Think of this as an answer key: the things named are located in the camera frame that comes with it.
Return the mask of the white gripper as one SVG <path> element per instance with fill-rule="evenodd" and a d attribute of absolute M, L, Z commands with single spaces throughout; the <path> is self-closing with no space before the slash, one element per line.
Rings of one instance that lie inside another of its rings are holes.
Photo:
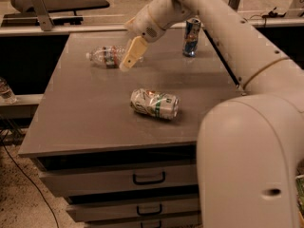
<path fill-rule="evenodd" d="M 191 10 L 178 0 L 152 0 L 124 24 L 134 38 L 126 45 L 119 69 L 128 71 L 144 55 L 148 43 L 159 40 L 171 26 L 190 17 Z"/>

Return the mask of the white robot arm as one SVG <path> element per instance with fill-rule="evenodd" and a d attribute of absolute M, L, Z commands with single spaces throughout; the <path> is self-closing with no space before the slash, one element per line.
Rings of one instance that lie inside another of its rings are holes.
<path fill-rule="evenodd" d="M 304 159 L 303 70 L 222 0 L 153 0 L 126 28 L 132 67 L 172 25 L 197 15 L 242 96 L 212 108 L 197 140 L 203 228 L 300 228 L 295 172 Z"/>

